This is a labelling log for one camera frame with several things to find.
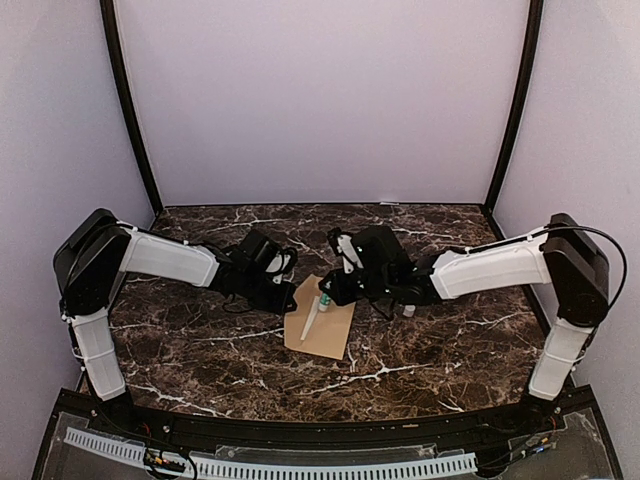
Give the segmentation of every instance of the brown paper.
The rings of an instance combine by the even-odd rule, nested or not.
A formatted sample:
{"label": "brown paper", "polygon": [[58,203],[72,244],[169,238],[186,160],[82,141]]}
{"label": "brown paper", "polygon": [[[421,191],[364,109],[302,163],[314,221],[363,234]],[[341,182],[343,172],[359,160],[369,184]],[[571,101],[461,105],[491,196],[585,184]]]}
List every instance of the brown paper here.
{"label": "brown paper", "polygon": [[300,340],[313,299],[322,295],[318,288],[320,280],[315,275],[309,275],[293,295],[298,309],[284,316],[284,346],[297,352],[341,360],[347,346],[355,303],[338,307],[331,302],[326,312],[318,312],[307,338]]}

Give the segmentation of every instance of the dark marble surface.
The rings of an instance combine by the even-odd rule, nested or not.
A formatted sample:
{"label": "dark marble surface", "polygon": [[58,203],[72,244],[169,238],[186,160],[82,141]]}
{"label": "dark marble surface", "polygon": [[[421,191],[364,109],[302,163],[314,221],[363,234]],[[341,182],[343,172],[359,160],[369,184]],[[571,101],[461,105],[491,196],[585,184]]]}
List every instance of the dark marble surface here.
{"label": "dark marble surface", "polygon": [[[330,228],[356,232],[383,223],[414,259],[495,239],[479,208],[465,205],[176,207],[162,213],[155,231],[225,246],[258,228],[298,249],[293,281],[301,283],[340,265],[325,239]],[[306,422],[475,410],[517,401],[544,341],[519,288],[418,307],[413,318],[392,322],[360,302],[341,361],[288,350],[282,318],[231,315],[222,303],[207,289],[129,278],[111,322],[137,404]]]}

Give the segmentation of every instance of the black metal beam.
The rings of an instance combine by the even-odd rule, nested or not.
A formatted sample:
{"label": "black metal beam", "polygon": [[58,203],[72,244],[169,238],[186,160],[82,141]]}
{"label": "black metal beam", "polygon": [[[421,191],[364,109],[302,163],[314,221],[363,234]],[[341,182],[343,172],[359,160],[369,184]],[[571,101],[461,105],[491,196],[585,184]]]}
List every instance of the black metal beam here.
{"label": "black metal beam", "polygon": [[522,58],[520,59],[516,89],[513,93],[513,101],[511,102],[511,110],[509,111],[507,128],[502,139],[500,153],[498,154],[498,161],[496,162],[496,167],[493,172],[487,198],[484,201],[484,206],[489,213],[493,213],[496,203],[498,202],[500,190],[502,189],[505,176],[507,175],[507,169],[509,168],[513,147],[518,136],[518,128],[520,127],[522,112],[524,111],[524,105],[527,100],[531,72],[533,71],[533,61],[536,56],[543,4],[544,0],[531,0],[529,4],[529,18],[524,36],[524,46],[522,47]]}
{"label": "black metal beam", "polygon": [[142,176],[144,188],[147,191],[147,197],[151,202],[151,207],[156,215],[162,212],[162,200],[158,186],[153,178],[151,164],[147,151],[144,148],[140,126],[138,125],[138,117],[133,105],[131,97],[131,89],[127,80],[127,72],[124,65],[124,57],[122,56],[122,47],[120,45],[120,37],[118,35],[118,23],[116,21],[115,7],[113,0],[100,0],[100,9],[102,10],[102,23],[104,25],[104,34],[109,49],[109,58],[111,59],[111,69],[113,78],[118,90],[120,98],[120,106],[122,107],[122,115],[124,116],[127,132],[129,132],[129,140],[136,157],[136,163]]}

